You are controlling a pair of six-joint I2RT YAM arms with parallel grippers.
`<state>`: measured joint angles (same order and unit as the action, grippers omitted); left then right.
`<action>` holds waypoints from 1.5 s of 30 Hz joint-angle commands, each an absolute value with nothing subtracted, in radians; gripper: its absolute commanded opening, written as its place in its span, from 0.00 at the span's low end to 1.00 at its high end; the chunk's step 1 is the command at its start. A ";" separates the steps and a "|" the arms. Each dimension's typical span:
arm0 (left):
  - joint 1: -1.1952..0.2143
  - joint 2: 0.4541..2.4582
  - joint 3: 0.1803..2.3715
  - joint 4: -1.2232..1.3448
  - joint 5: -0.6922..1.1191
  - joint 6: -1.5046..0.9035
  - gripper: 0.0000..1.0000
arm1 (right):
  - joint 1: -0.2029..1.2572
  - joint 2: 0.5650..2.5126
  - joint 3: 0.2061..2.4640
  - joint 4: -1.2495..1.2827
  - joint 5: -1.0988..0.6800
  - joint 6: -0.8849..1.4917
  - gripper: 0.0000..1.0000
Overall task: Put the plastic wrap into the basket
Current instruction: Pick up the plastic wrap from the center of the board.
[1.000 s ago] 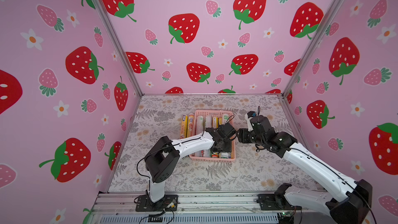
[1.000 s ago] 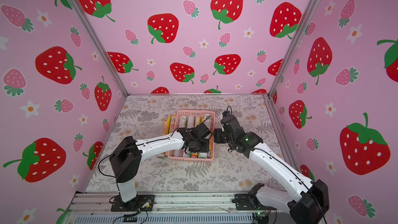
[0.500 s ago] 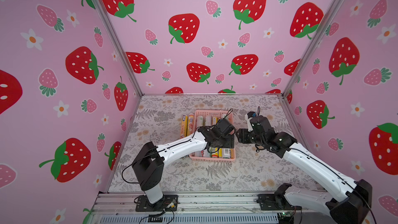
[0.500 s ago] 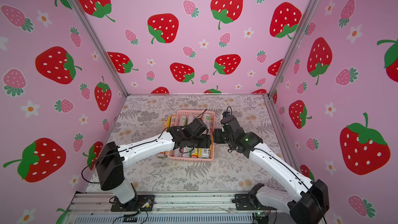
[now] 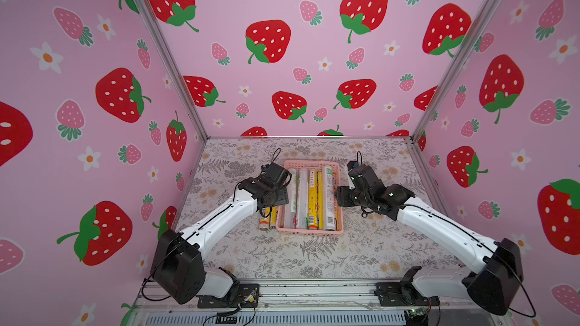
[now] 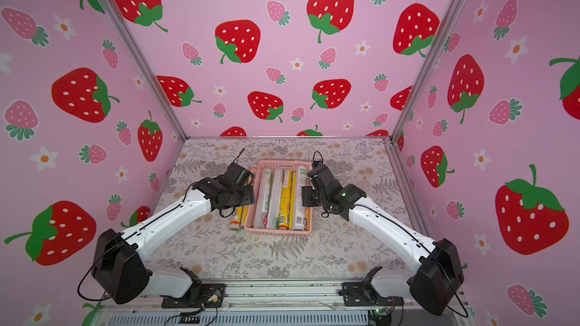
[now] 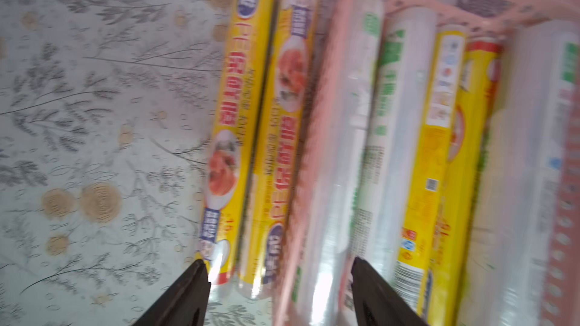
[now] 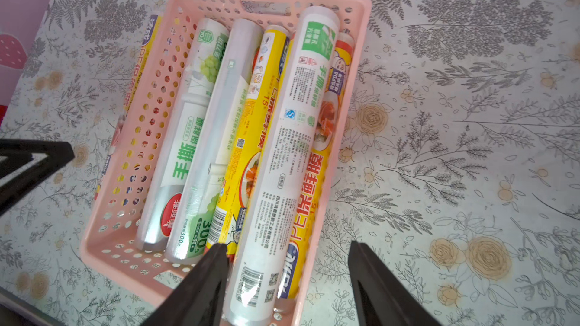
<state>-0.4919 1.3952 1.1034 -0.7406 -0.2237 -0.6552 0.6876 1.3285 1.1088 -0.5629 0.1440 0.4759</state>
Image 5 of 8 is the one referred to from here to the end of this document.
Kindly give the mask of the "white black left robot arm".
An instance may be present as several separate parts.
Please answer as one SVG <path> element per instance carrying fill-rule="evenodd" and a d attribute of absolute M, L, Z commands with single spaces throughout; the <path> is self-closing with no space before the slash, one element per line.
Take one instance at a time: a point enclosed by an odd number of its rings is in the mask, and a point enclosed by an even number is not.
<path fill-rule="evenodd" d="M 206 270 L 204 259 L 247 217 L 288 204 L 286 187 L 291 180 L 292 174 L 284 167 L 274 162 L 264 165 L 257 177 L 239 182 L 232 196 L 202 220 L 181 232 L 163 232 L 152 270 L 143 282 L 156 282 L 180 305 L 194 297 L 233 302 L 240 295 L 240 281 L 226 270 Z"/>

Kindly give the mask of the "clear white plastic wrap roll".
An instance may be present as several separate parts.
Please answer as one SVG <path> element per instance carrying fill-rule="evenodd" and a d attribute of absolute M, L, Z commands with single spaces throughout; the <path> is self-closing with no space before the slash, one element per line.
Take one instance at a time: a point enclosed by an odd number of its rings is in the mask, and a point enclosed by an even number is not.
<path fill-rule="evenodd" d="M 308 196 L 309 196 L 309 170 L 300 168 L 298 170 L 298 188 L 297 188 L 297 210 L 296 210 L 296 228 L 308 228 Z"/>

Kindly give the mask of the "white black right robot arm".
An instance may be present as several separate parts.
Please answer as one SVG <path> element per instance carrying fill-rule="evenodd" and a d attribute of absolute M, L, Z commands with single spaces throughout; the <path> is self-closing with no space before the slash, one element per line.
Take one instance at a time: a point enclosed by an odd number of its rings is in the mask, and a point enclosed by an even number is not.
<path fill-rule="evenodd" d="M 349 184 L 335 190 L 338 206 L 359 207 L 365 214 L 385 215 L 410 226 L 466 266 L 448 271 L 412 267 L 400 280 L 404 303 L 452 297 L 471 300 L 494 315 L 508 313 L 524 280 L 520 251 L 513 241 L 495 241 L 462 226 L 400 184 L 385 186 L 368 165 L 350 161 L 347 170 Z"/>

